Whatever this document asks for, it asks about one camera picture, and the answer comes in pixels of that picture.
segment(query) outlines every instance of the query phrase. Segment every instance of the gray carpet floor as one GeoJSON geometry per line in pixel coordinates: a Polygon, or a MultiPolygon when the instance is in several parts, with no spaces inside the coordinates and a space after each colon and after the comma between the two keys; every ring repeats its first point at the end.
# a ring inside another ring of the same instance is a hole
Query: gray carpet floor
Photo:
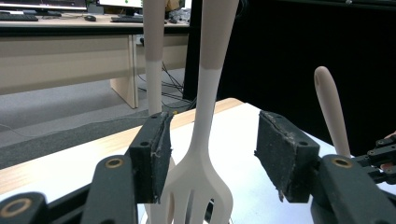
{"type": "MultiPolygon", "coordinates": [[[[190,107],[183,79],[184,69],[163,73],[163,111],[190,107]]],[[[138,88],[138,108],[125,104],[109,80],[0,96],[0,169],[142,125],[149,115],[145,75],[138,88]]]]}

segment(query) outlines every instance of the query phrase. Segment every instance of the white table surface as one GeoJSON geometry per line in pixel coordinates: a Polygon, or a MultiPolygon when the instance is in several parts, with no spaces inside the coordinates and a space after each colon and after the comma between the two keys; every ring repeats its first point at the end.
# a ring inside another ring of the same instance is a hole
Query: white table surface
{"type": "MultiPolygon", "coordinates": [[[[286,200],[282,203],[259,159],[254,156],[259,112],[259,108],[243,104],[216,114],[213,120],[209,153],[215,169],[233,193],[233,223],[313,223],[310,203],[288,203],[286,200]]],[[[176,163],[180,162],[189,147],[192,128],[193,123],[171,131],[173,158],[176,163]]],[[[309,136],[320,144],[319,156],[335,154],[333,146],[309,136]]],[[[121,149],[112,155],[123,154],[126,149],[121,149]]],[[[82,160],[96,163],[101,159],[93,157],[82,160]]],[[[0,195],[0,201],[17,193],[39,191],[46,195],[50,203],[90,183],[93,168],[87,166],[87,169],[78,175],[42,180],[12,190],[0,195]]],[[[387,184],[379,186],[381,189],[396,193],[393,186],[387,184]]]]}

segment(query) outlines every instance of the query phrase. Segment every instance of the wooden utensil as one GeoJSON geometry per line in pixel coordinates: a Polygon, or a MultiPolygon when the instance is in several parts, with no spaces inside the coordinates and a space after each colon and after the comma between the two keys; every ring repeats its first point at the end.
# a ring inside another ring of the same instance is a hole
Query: wooden utensil
{"type": "Polygon", "coordinates": [[[145,35],[146,80],[148,114],[163,110],[163,31],[166,1],[145,0],[143,2],[143,33],[145,35]]]}
{"type": "Polygon", "coordinates": [[[320,66],[315,70],[315,89],[332,143],[338,155],[350,158],[347,130],[338,91],[329,70],[320,66]]]}
{"type": "Polygon", "coordinates": [[[186,156],[166,179],[161,204],[151,207],[151,224],[202,224],[210,200],[210,223],[228,223],[233,195],[215,171],[209,157],[209,136],[219,79],[238,6],[237,0],[204,0],[197,105],[192,138],[186,156]],[[169,212],[174,200],[175,212],[169,212]]]}

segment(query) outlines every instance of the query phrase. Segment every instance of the desk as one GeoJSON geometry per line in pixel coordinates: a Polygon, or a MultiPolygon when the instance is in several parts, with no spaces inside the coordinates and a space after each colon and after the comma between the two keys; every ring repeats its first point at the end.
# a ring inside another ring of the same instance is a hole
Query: desk
{"type": "MultiPolygon", "coordinates": [[[[215,169],[233,193],[233,223],[312,223],[310,204],[281,203],[274,185],[253,155],[259,111],[255,106],[230,98],[216,103],[209,153],[215,169]]],[[[176,163],[189,147],[193,120],[194,110],[191,110],[175,115],[171,122],[176,163]]],[[[96,163],[107,156],[123,154],[138,130],[116,133],[0,170],[0,201],[19,192],[39,191],[52,202],[90,183],[96,163]]],[[[311,137],[320,144],[320,156],[335,153],[332,146],[311,137]]]]}
{"type": "MultiPolygon", "coordinates": [[[[136,35],[143,34],[143,24],[110,22],[113,16],[95,15],[95,22],[81,14],[0,21],[0,94],[111,79],[111,87],[138,107],[134,77],[145,73],[145,61],[136,35]]],[[[168,69],[185,66],[188,28],[165,24],[163,62],[168,69]]]]}

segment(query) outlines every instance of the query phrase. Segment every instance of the wooden handle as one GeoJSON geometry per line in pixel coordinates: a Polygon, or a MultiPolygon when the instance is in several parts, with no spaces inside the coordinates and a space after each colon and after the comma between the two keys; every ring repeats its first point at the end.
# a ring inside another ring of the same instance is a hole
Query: wooden handle
{"type": "Polygon", "coordinates": [[[163,110],[163,30],[165,2],[160,0],[143,1],[143,33],[145,35],[146,80],[148,113],[163,110]]]}
{"type": "Polygon", "coordinates": [[[350,158],[347,130],[338,91],[326,67],[321,66],[315,70],[315,89],[337,154],[350,158]]]}
{"type": "Polygon", "coordinates": [[[213,109],[237,7],[237,0],[203,1],[198,92],[191,148],[205,148],[205,151],[200,150],[204,157],[208,156],[213,109]]]}

